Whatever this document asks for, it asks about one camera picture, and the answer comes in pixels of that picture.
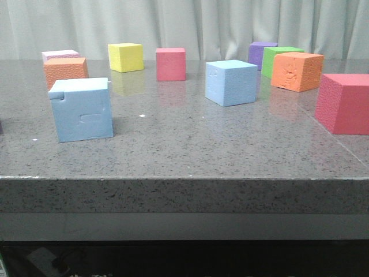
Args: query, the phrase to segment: red cube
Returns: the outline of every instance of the red cube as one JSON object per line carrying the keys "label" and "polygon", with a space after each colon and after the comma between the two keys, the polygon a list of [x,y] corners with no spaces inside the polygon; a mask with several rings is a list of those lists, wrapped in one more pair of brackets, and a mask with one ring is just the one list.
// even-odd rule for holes
{"label": "red cube", "polygon": [[323,74],[315,117],[333,134],[369,134],[369,74]]}
{"label": "red cube", "polygon": [[156,79],[158,81],[186,80],[186,50],[184,48],[156,49]]}

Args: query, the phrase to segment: green cube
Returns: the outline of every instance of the green cube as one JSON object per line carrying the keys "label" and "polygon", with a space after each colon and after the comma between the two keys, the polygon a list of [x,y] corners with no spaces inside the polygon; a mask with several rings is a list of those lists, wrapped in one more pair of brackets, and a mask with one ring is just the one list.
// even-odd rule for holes
{"label": "green cube", "polygon": [[272,78],[274,57],[277,54],[282,54],[286,52],[304,52],[304,50],[291,46],[265,47],[261,74],[268,78]]}

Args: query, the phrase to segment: textured cube surface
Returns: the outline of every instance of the textured cube surface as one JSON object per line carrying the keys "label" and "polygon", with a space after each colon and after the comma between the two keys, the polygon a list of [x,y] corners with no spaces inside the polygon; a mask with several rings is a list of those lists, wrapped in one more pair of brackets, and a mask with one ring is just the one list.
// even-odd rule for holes
{"label": "textured cube surface", "polygon": [[46,51],[42,52],[43,62],[53,58],[79,58],[80,53],[74,50],[58,50],[58,51]]}
{"label": "textured cube surface", "polygon": [[277,54],[274,58],[271,85],[291,91],[318,88],[324,56],[300,52]]}
{"label": "textured cube surface", "polygon": [[56,80],[88,78],[86,58],[52,58],[44,63],[44,72],[48,90]]}
{"label": "textured cube surface", "polygon": [[184,48],[156,49],[156,80],[186,80],[186,50]]}
{"label": "textured cube surface", "polygon": [[113,136],[108,78],[58,80],[48,95],[59,142]]}
{"label": "textured cube surface", "polygon": [[304,50],[291,46],[265,47],[261,74],[268,78],[272,78],[274,57],[277,54],[282,54],[286,52],[304,52]]}
{"label": "textured cube surface", "polygon": [[144,69],[144,49],[141,44],[108,44],[110,69],[129,72]]}
{"label": "textured cube surface", "polygon": [[323,74],[315,117],[333,134],[369,134],[369,74]]}
{"label": "textured cube surface", "polygon": [[263,64],[263,54],[265,47],[277,47],[276,42],[253,42],[248,48],[248,62],[258,66],[261,70]]}
{"label": "textured cube surface", "polygon": [[223,107],[254,102],[257,69],[238,60],[207,62],[205,97]]}

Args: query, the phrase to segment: curtain fold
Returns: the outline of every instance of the curtain fold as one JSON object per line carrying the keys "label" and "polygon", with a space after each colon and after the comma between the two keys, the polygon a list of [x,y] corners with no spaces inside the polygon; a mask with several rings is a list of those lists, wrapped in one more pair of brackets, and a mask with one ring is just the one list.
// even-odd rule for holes
{"label": "curtain fold", "polygon": [[0,0],[0,59],[73,49],[107,59],[107,44],[184,47],[187,59],[248,59],[253,41],[326,59],[369,59],[368,0]]}

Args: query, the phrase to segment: purple cube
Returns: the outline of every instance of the purple cube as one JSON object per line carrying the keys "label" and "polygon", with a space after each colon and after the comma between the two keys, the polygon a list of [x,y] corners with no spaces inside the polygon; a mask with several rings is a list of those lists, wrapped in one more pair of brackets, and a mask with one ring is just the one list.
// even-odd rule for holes
{"label": "purple cube", "polygon": [[276,47],[277,42],[253,42],[248,48],[248,62],[258,66],[261,70],[263,64],[264,47]]}

